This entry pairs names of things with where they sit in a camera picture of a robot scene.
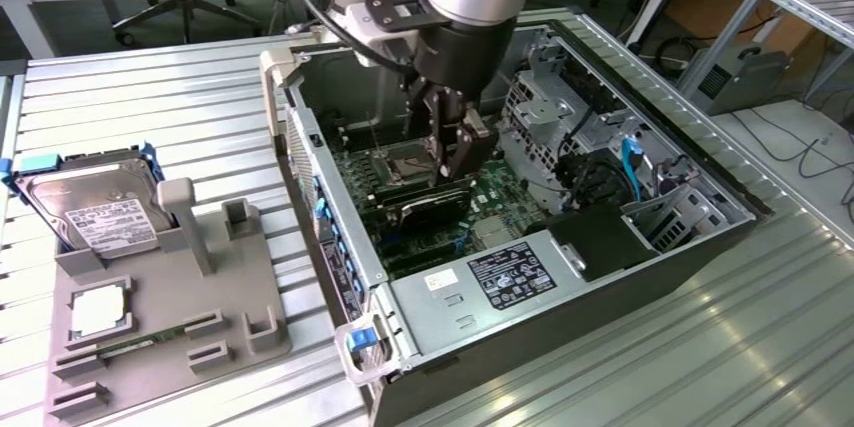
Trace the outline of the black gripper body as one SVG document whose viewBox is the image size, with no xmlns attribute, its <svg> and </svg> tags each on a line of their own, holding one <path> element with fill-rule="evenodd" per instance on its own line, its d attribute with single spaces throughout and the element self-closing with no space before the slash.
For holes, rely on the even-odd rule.
<svg viewBox="0 0 854 427">
<path fill-rule="evenodd" d="M 477 27 L 450 21 L 417 34 L 413 68 L 430 83 L 478 96 L 494 76 L 516 19 Z"/>
</svg>

